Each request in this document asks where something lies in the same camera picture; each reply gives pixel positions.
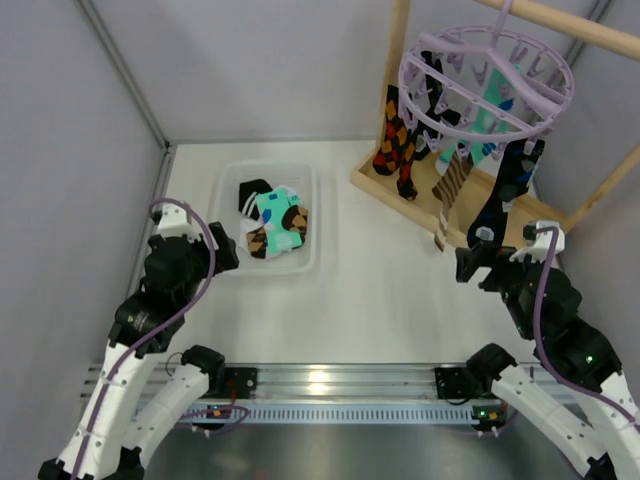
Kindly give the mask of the brown striped sock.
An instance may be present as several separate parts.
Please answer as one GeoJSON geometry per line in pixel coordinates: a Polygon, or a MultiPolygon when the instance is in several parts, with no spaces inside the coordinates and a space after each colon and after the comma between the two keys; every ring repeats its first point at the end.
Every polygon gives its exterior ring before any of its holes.
{"type": "Polygon", "coordinates": [[[474,163],[471,154],[467,154],[464,158],[461,158],[459,154],[455,152],[451,157],[445,173],[432,188],[433,196],[441,202],[438,229],[434,237],[434,242],[441,252],[444,251],[447,241],[450,209],[454,205],[473,167],[474,163]]]}

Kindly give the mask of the navy patterned sock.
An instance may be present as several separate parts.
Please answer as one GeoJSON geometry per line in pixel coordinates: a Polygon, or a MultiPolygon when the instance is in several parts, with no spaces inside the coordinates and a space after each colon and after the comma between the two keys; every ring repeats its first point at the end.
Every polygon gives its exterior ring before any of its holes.
{"type": "Polygon", "coordinates": [[[509,212],[515,199],[528,192],[546,146],[546,142],[539,139],[531,153],[526,154],[525,144],[525,140],[519,140],[507,145],[491,194],[467,232],[470,248],[480,241],[503,243],[509,212]]]}

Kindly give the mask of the mint green sock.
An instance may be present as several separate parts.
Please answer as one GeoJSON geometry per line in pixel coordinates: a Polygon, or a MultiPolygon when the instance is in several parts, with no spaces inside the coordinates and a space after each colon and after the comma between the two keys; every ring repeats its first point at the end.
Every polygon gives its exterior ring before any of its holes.
{"type": "MultiPolygon", "coordinates": [[[[513,108],[515,99],[515,90],[506,79],[506,77],[497,69],[491,71],[489,82],[486,86],[483,99],[495,107],[509,112],[513,108]]],[[[471,131],[474,133],[504,133],[508,124],[505,121],[498,122],[496,116],[487,111],[480,109],[476,115],[471,131]]],[[[485,157],[490,155],[496,149],[495,143],[478,143],[474,142],[470,147],[470,154],[474,165],[478,165],[485,157]]],[[[455,147],[450,146],[438,158],[436,162],[436,170],[440,175],[444,175],[450,164],[452,155],[455,153],[455,147]]]]}

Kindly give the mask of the argyle red orange sock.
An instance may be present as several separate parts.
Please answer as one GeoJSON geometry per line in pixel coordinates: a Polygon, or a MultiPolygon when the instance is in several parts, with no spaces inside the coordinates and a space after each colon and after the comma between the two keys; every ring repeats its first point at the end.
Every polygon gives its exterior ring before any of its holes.
{"type": "Polygon", "coordinates": [[[384,106],[383,139],[372,163],[374,170],[382,176],[390,176],[400,167],[408,140],[408,130],[399,115],[398,106],[398,87],[388,85],[384,106]]]}

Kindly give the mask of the purple round clip hanger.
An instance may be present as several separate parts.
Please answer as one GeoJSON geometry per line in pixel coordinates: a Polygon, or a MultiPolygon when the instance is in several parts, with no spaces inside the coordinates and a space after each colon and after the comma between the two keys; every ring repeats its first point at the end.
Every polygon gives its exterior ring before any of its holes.
{"type": "Polygon", "coordinates": [[[505,2],[492,25],[463,25],[422,32],[403,54],[397,78],[399,115],[411,130],[422,128],[434,151],[454,146],[461,155],[474,142],[495,143],[490,154],[501,158],[506,146],[525,140],[531,150],[547,135],[572,102],[575,82],[565,59],[551,46],[509,30],[505,2]],[[515,90],[506,112],[483,99],[493,69],[515,90]],[[480,109],[508,124],[504,133],[471,131],[480,109]]]}

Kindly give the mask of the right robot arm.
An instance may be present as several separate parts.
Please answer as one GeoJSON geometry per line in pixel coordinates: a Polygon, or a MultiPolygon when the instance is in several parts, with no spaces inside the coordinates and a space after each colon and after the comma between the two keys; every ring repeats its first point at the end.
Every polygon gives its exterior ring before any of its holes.
{"type": "Polygon", "coordinates": [[[578,315],[581,294],[548,263],[513,259],[513,247],[480,242],[458,248],[456,280],[488,271],[481,290],[496,293],[541,367],[571,392],[577,417],[551,396],[503,347],[490,343],[466,362],[480,397],[496,397],[526,418],[584,479],[639,476],[639,406],[607,338],[578,315]]]}

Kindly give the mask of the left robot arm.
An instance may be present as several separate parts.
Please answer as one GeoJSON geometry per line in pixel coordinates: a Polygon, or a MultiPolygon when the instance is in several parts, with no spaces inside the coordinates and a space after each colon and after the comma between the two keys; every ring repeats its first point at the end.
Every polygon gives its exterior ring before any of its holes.
{"type": "Polygon", "coordinates": [[[225,357],[202,345],[181,356],[174,376],[136,409],[155,366],[185,323],[184,308],[197,300],[209,274],[238,267],[235,241],[219,222],[210,239],[161,232],[149,240],[145,275],[117,309],[101,374],[71,440],[45,461],[40,479],[141,479],[156,449],[198,398],[224,384],[225,357]]]}

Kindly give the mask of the wooden hanger stand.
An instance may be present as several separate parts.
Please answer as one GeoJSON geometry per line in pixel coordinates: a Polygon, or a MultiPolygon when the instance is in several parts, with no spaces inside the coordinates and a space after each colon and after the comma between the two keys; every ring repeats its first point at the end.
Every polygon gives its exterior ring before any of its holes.
{"type": "Polygon", "coordinates": [[[576,90],[567,62],[502,22],[407,46],[409,13],[408,2],[395,3],[378,138],[351,180],[431,231],[438,247],[517,248],[531,223],[570,231],[638,163],[630,153],[572,214],[535,199],[546,135],[576,90]]]}

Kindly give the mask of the mint sock in basket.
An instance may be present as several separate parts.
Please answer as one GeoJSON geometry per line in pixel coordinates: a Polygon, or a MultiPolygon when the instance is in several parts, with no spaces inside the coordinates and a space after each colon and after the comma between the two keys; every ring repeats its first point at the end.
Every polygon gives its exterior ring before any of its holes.
{"type": "Polygon", "coordinates": [[[266,233],[268,255],[276,256],[305,243],[309,214],[295,190],[279,186],[259,194],[256,204],[266,233]]]}

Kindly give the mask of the white plastic basket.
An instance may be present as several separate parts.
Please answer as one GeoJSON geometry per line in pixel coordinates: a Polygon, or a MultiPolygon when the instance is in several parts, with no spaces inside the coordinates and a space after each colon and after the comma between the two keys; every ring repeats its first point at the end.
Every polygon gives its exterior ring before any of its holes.
{"type": "Polygon", "coordinates": [[[227,166],[212,218],[236,242],[235,276],[307,272],[317,250],[317,175],[308,162],[244,160],[227,166]]]}

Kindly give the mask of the aluminium rail base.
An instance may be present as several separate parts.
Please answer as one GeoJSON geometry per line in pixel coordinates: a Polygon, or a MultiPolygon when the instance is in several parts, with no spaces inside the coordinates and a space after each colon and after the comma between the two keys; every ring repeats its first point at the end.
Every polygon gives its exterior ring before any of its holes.
{"type": "Polygon", "coordinates": [[[177,374],[177,361],[112,384],[98,417],[127,426],[165,386],[175,388],[169,414],[182,422],[231,423],[235,404],[254,424],[476,425],[500,407],[474,390],[462,364],[229,364],[213,392],[197,369],[177,374]]]}

